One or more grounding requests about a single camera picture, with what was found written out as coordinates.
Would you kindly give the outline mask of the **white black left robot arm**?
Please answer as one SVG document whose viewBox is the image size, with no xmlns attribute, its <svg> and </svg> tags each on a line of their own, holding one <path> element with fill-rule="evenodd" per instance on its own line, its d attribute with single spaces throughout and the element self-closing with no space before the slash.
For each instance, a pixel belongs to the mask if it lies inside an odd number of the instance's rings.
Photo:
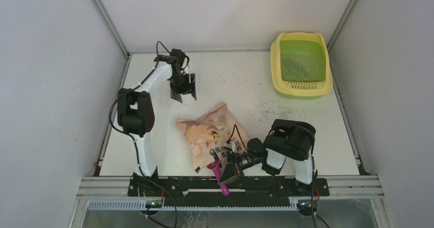
<svg viewBox="0 0 434 228">
<path fill-rule="evenodd" d="M 172 49 L 168 55 L 157 54 L 154 62 L 150 73 L 135 87 L 121 88 L 115 101 L 117 124 L 120 132 L 133 140 L 137 158 L 135 173 L 145 177 L 140 189 L 148 196 L 160 189 L 159 180 L 152 177 L 157 171 L 149 135 L 156 120 L 152 94 L 168 82 L 171 99 L 182 102 L 182 96 L 187 94 L 197 99 L 196 76 L 185 71 L 189 64 L 185 52 Z"/>
</svg>

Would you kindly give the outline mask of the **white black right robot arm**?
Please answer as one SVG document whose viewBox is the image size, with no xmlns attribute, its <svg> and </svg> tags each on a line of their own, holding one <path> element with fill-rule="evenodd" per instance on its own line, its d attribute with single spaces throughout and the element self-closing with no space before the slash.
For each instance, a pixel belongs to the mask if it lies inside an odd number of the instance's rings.
<svg viewBox="0 0 434 228">
<path fill-rule="evenodd" d="M 313 151 L 316 129 L 309 123 L 276 119 L 264 140 L 242 139 L 245 150 L 239 153 L 235 141 L 229 139 L 225 147 L 230 150 L 227 163 L 220 174 L 218 183 L 229 184 L 244 176 L 244 170 L 260 164 L 262 170 L 271 176 L 281 173 L 286 159 L 294 161 L 296 190 L 310 195 L 316 189 L 316 174 Z"/>
</svg>

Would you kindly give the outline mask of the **pink cat litter bag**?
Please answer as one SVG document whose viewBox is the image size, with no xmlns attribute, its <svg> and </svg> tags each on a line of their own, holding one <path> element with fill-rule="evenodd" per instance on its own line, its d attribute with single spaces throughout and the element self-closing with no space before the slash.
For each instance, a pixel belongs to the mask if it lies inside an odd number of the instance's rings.
<svg viewBox="0 0 434 228">
<path fill-rule="evenodd" d="M 195 120 L 177 119 L 176 127 L 190 146 L 193 168 L 197 173 L 216 160 L 221 162 L 222 168 L 226 166 L 227 155 L 232 149 L 225 147 L 228 140 L 235 143 L 235 152 L 239 154 L 247 151 L 250 140 L 225 103 Z"/>
</svg>

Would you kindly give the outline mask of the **magenta plastic scoop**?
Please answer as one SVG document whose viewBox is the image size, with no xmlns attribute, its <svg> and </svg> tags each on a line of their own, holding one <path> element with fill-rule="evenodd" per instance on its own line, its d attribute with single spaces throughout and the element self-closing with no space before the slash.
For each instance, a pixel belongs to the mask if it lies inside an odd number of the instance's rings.
<svg viewBox="0 0 434 228">
<path fill-rule="evenodd" d="M 220 172 L 220 161 L 216 160 L 216 161 L 208 164 L 207 169 L 211 170 L 214 173 L 223 195 L 228 196 L 230 194 L 230 191 L 229 191 L 227 185 L 225 183 L 220 183 L 220 178 L 222 176 L 222 174 Z"/>
</svg>

